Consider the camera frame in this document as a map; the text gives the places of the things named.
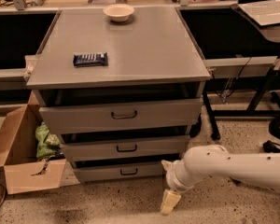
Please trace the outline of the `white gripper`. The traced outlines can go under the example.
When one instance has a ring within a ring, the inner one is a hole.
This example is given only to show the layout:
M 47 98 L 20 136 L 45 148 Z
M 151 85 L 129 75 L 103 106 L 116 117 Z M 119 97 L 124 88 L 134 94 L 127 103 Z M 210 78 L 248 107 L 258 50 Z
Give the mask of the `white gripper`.
M 170 188 L 164 191 L 161 202 L 161 213 L 166 216 L 169 215 L 179 203 L 181 199 L 180 193 L 192 189 L 194 185 L 190 182 L 189 173 L 182 160 L 162 160 L 161 164 L 166 172 L 166 182 Z

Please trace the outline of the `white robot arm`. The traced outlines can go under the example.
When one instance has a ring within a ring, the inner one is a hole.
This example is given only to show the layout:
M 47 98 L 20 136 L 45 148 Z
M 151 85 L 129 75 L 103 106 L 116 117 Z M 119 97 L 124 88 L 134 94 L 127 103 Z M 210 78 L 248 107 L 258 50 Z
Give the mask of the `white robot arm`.
M 161 164 L 168 189 L 163 193 L 161 213 L 169 215 L 181 194 L 207 178 L 229 177 L 248 185 L 280 193 L 280 153 L 232 154 L 222 145 L 189 148 L 181 160 Z

